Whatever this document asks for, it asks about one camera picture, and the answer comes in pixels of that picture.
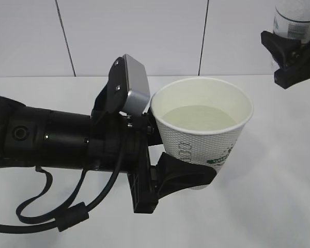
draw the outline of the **black cylindrical motor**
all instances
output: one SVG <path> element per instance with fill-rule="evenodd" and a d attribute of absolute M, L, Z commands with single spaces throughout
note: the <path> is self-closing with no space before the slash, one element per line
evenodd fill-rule
<path fill-rule="evenodd" d="M 111 171 L 123 132 L 127 132 L 122 170 L 128 171 L 137 160 L 140 136 L 145 135 L 137 127 L 147 128 L 145 116 L 137 119 L 136 127 L 128 129 L 127 118 L 120 114 L 96 121 L 88 115 L 21 107 L 9 118 L 3 158 L 25 161 L 26 166 L 83 168 L 93 164 L 90 169 Z"/>

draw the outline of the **white table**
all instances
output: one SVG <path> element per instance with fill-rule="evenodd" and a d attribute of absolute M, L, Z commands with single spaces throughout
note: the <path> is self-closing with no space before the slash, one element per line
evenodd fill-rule
<path fill-rule="evenodd" d="M 151 92 L 182 77 L 150 77 Z M 160 200 L 152 215 L 134 214 L 126 175 L 90 219 L 59 233 L 0 234 L 0 247 L 310 247 L 310 80 L 283 90 L 271 75 L 216 76 L 243 88 L 255 114 L 213 183 Z M 105 77 L 0 78 L 0 95 L 27 105 L 89 114 Z M 156 164 L 163 147 L 151 148 Z M 25 214 L 58 206 L 79 171 L 49 169 L 54 184 Z M 109 173 L 90 172 L 76 202 L 90 202 Z M 17 224 L 16 206 L 38 194 L 32 168 L 0 169 L 0 223 Z"/>

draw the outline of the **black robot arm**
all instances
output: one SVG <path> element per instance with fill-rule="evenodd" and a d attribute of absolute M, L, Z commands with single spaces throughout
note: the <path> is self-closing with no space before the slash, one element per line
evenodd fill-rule
<path fill-rule="evenodd" d="M 149 98 L 145 68 L 129 55 L 113 63 L 90 116 L 28 107 L 0 96 L 0 168 L 35 166 L 47 179 L 43 191 L 16 210 L 20 221 L 32 225 L 0 225 L 0 233 L 35 233 L 55 227 L 63 231 L 86 220 L 119 173 L 128 176 L 135 213 L 153 213 L 160 198 L 209 184 L 216 176 L 211 167 L 180 161 L 166 153 L 157 165 L 150 164 L 148 146 L 159 145 L 162 140 L 151 111 L 143 113 Z M 22 216 L 23 209 L 51 186 L 52 175 L 43 167 L 81 169 L 82 174 L 75 190 L 59 207 L 37 217 Z M 71 206 L 89 170 L 112 171 L 112 175 L 94 201 Z"/>

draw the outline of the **cable ferrite bead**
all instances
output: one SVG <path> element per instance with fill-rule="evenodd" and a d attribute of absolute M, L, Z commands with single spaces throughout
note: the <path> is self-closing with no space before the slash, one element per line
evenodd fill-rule
<path fill-rule="evenodd" d="M 64 231 L 89 218 L 85 203 L 79 203 L 68 208 L 64 213 L 55 218 L 58 230 Z"/>

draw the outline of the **paper cup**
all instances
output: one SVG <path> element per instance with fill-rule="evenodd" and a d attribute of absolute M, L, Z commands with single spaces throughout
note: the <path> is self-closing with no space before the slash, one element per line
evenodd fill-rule
<path fill-rule="evenodd" d="M 171 110 L 196 105 L 220 109 L 237 124 L 215 131 L 195 131 L 175 127 L 163 120 Z M 178 80 L 163 87 L 152 97 L 150 107 L 166 153 L 189 163 L 211 166 L 217 172 L 253 114 L 252 102 L 241 89 L 207 77 Z"/>

